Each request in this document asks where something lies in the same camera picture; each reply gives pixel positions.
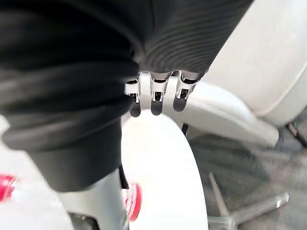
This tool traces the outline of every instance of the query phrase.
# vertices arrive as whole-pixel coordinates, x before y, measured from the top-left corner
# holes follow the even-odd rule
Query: black ribbed fabric
[[[146,44],[142,69],[205,72],[252,0],[174,0],[171,3],[165,25]]]

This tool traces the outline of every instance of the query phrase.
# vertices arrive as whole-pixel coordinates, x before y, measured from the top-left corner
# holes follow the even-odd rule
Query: black fabric
[[[146,42],[141,69],[204,73],[251,3],[252,0],[171,0],[164,25]]]
[[[3,141],[27,151],[60,192],[118,168],[119,119],[131,104],[124,82],[138,74],[128,40],[58,3],[2,6],[0,34]]]
[[[129,184],[125,176],[125,172],[124,172],[122,165],[119,167],[119,176],[120,176],[121,187],[125,189],[129,189]]]
[[[120,167],[124,83],[142,70],[204,72],[251,0],[3,0],[3,141],[56,191]]]

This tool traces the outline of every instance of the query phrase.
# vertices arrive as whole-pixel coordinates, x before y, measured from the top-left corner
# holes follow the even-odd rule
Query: robotic hand
[[[178,76],[185,108],[252,0],[4,1],[0,6],[3,142],[26,151],[75,228],[129,228],[121,189],[120,117],[138,116],[140,74],[152,112]]]

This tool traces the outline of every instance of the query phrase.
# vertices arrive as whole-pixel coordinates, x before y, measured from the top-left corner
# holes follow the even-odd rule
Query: red object
[[[124,197],[129,221],[135,221],[139,216],[142,205],[142,188],[139,184],[129,184],[129,189]]]
[[[11,198],[16,181],[17,179],[14,176],[0,174],[0,202]]]

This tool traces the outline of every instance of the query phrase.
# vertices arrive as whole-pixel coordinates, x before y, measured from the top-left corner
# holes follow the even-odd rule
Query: red cap
[[[16,177],[0,174],[0,202],[9,199],[15,188]]]
[[[142,205],[142,188],[139,184],[129,183],[129,189],[124,196],[129,221],[137,219]]]

